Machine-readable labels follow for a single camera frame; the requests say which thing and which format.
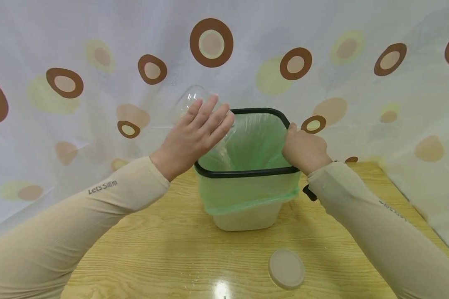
finger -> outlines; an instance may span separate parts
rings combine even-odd
[[[212,95],[211,97],[209,97],[201,107],[200,111],[197,113],[195,119],[193,119],[191,125],[197,128],[201,128],[210,117],[213,109],[216,106],[216,103],[218,103],[218,95]]]
[[[226,134],[234,123],[234,113],[228,114],[209,136],[211,147],[214,147]]]
[[[288,132],[286,133],[286,135],[291,135],[293,133],[297,132],[297,126],[295,123],[290,123],[289,127],[288,127]]]
[[[187,126],[190,123],[192,123],[192,121],[195,119],[195,117],[199,113],[202,104],[203,104],[203,100],[201,98],[194,101],[193,104],[186,111],[186,114],[184,114],[184,116],[177,123],[177,125]]]
[[[224,103],[218,109],[216,109],[215,112],[211,114],[211,116],[208,118],[208,120],[205,122],[205,124],[202,126],[203,129],[206,130],[206,132],[209,132],[211,134],[218,125],[225,119],[226,114],[229,111],[229,104]]]

wooden table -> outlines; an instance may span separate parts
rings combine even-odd
[[[352,163],[369,188],[449,257],[449,249],[373,163]],[[124,218],[80,262],[62,298],[395,299],[354,240],[304,194],[283,205],[274,226],[224,232],[203,210],[193,171],[145,211]],[[306,185],[306,178],[300,186]],[[268,259],[296,252],[306,268],[297,290],[277,287]]]

shower curtain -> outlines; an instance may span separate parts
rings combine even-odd
[[[449,0],[0,0],[0,235],[150,154],[194,84],[376,161],[449,246]]]

beige circle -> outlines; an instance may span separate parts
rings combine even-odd
[[[143,129],[150,123],[150,115],[145,110],[133,104],[121,104],[116,108],[118,120],[126,120]]]
[[[348,38],[339,45],[336,56],[340,59],[348,59],[357,48],[358,42],[354,38]]]
[[[423,161],[437,162],[444,157],[444,147],[438,136],[431,135],[416,145],[414,154]]]
[[[381,63],[380,63],[381,68],[382,69],[390,69],[397,63],[400,56],[401,56],[401,54],[398,51],[392,51],[392,52],[386,54],[386,56],[384,56],[381,60]]]
[[[64,92],[72,92],[76,88],[76,84],[72,78],[66,76],[56,76],[55,85]]]
[[[268,271],[273,282],[286,290],[297,289],[304,281],[303,262],[297,254],[287,249],[273,252]]]
[[[132,127],[130,127],[130,126],[127,126],[127,125],[124,125],[123,127],[121,127],[121,129],[127,135],[133,135],[135,133],[134,129]]]
[[[78,148],[71,142],[60,141],[55,144],[55,154],[57,154],[61,164],[68,166],[78,154]]]
[[[301,56],[294,56],[288,61],[288,72],[296,74],[304,67],[304,59]]]
[[[395,111],[386,111],[380,118],[382,123],[392,123],[397,120],[397,113]]]
[[[161,70],[160,70],[159,66],[157,66],[153,62],[148,62],[145,64],[145,75],[149,79],[154,80],[154,79],[158,78],[160,73],[161,73]]]
[[[213,29],[208,29],[200,36],[198,44],[201,54],[208,59],[216,59],[225,49],[225,39]]]
[[[23,201],[34,201],[42,195],[44,189],[41,186],[31,185],[18,191],[18,197]]]
[[[317,104],[312,115],[321,115],[326,119],[327,125],[339,122],[348,111],[348,103],[344,98],[327,98]]]
[[[102,47],[95,48],[95,50],[93,50],[93,56],[95,56],[95,60],[102,66],[110,66],[111,57]]]

arm sleeve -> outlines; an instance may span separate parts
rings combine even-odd
[[[309,188],[349,231],[399,299],[449,299],[449,258],[376,197],[344,163],[311,173]]]
[[[161,198],[169,185],[143,157],[2,236],[0,299],[60,298],[88,249],[121,218]]]

